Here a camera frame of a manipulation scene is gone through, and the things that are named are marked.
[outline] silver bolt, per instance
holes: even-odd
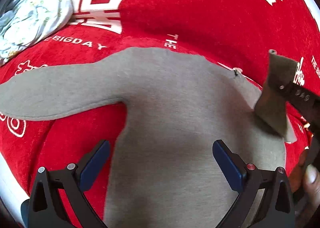
[[[73,170],[75,167],[76,167],[76,165],[75,165],[74,163],[70,163],[70,164],[67,166],[67,169]]]
[[[38,168],[38,172],[39,172],[39,173],[44,172],[44,170],[45,170],[45,168],[44,168],[44,167],[40,167],[40,168]]]
[[[256,166],[255,166],[254,164],[252,164],[252,163],[248,163],[248,164],[247,164],[247,168],[248,168],[249,170],[253,171],[253,170],[255,170]]]
[[[284,168],[283,167],[278,167],[278,171],[283,174],[285,172]]]

